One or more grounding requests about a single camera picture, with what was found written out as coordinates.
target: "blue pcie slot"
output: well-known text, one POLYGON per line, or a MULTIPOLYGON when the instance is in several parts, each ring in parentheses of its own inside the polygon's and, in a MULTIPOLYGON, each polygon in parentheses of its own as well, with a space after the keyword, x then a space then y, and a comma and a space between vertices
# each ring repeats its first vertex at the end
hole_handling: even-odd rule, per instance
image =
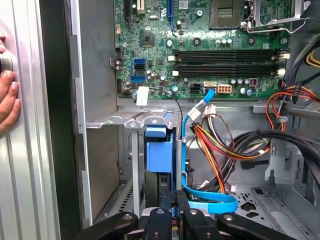
POLYGON ((174 0, 166 0, 166 16, 169 20, 171 27, 175 28, 174 16, 174 0))
POLYGON ((136 58, 133 60, 134 65, 145 65, 147 64, 147 61, 145 58, 136 58))
POLYGON ((130 76, 130 81, 132 83, 144 83, 146 81, 146 76, 144 75, 130 76))

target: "green circuit board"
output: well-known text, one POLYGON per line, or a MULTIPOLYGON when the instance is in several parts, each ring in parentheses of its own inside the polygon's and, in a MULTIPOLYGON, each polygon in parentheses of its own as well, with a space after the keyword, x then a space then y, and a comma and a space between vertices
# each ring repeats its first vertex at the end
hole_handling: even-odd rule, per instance
MULTIPOLYGON (((201 51, 201 50, 241 50, 241 49, 287 49, 289 34, 286 31, 279 31, 276 34, 260 33, 251 34, 243 29, 212 29, 212 7, 215 1, 219 0, 172 0, 173 18, 175 23, 181 21, 178 29, 171 25, 168 18, 168 0, 144 0, 145 13, 138 14, 130 8, 130 26, 125 17, 125 5, 127 0, 115 0, 115 29, 116 47, 121 49, 123 58, 121 67, 116 71, 117 92, 120 98, 131 98, 128 89, 138 86, 149 86, 151 88, 149 98, 166 99, 167 92, 172 92, 178 99, 197 99, 205 94, 204 88, 200 92, 191 92, 192 84, 203 85, 203 82, 216 82, 216 85, 230 84, 235 78, 230 76, 208 76, 208 77, 186 77, 173 76, 172 61, 168 56, 173 55, 173 50, 201 51), (201 43, 195 46, 195 38, 201 43), (231 40, 230 44, 222 44, 223 39, 231 40), (144 82, 131 82, 130 77, 135 73, 134 59, 145 59, 146 71, 154 76, 144 82)), ((284 19, 291 15, 292 0, 262 0, 261 1, 261 22, 267 23, 272 19, 284 19)), ((230 11, 237 9, 224 8, 220 16, 228 17, 230 11)), ((246 77, 257 79, 255 86, 244 84, 232 85, 230 93, 218 93, 216 98, 221 99, 265 99, 278 89, 278 81, 284 76, 267 75, 246 77), (248 96, 243 94, 241 89, 251 90, 248 96)))

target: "hand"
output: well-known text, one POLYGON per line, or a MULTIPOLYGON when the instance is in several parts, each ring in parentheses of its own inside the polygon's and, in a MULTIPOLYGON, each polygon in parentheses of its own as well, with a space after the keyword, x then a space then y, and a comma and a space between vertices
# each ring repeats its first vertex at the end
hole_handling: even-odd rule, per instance
MULTIPOLYGON (((0 54, 6 51, 4 38, 0 31, 0 54)), ((17 99, 20 84, 14 78, 12 71, 0 75, 0 137, 15 124, 21 110, 21 100, 17 99)))

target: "ventilation hole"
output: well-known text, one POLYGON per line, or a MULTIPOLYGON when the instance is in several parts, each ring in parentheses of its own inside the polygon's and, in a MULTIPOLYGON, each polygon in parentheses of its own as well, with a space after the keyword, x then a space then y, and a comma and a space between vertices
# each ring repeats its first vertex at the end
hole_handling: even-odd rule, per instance
POLYGON ((257 210, 256 206, 248 201, 241 205, 241 209, 247 212, 249 212, 250 210, 257 210))
POLYGON ((252 212, 247 213, 246 216, 251 219, 256 216, 259 216, 259 213, 252 211, 252 212))
POLYGON ((257 194, 264 194, 264 192, 262 191, 262 189, 255 189, 255 192, 256 192, 257 194))

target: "chip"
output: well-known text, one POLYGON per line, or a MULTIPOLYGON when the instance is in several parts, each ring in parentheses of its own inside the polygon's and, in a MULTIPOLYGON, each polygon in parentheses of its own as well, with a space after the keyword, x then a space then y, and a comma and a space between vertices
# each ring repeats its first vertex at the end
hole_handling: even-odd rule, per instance
POLYGON ((258 85, 258 79, 257 78, 250 78, 249 79, 249 86, 250 87, 256 87, 258 85))
POLYGON ((211 0, 210 29, 239 29, 242 1, 211 0))
POLYGON ((140 32, 140 46, 153 47, 155 45, 155 35, 152 31, 140 32))

